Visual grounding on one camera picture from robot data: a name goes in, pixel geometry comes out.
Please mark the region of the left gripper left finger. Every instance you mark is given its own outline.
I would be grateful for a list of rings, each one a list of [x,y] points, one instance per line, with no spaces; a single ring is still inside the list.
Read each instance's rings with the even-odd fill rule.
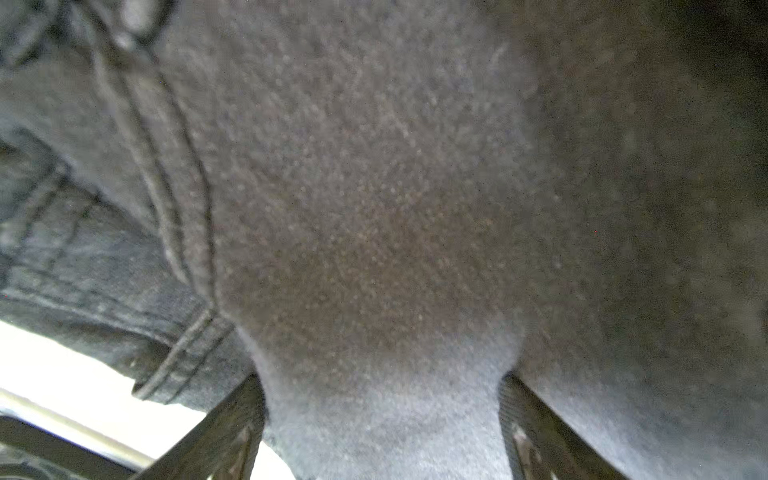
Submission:
[[[249,479],[266,420],[257,375],[243,380],[186,436],[136,480]]]

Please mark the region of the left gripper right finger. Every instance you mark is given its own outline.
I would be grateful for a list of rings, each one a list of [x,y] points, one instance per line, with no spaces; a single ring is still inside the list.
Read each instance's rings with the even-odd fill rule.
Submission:
[[[623,479],[513,373],[500,383],[499,422],[515,479]]]

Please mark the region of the black trousers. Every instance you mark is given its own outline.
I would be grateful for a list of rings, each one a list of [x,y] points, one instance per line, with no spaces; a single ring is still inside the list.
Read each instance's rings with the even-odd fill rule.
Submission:
[[[299,479],[767,475],[763,1],[5,1],[1,316]]]

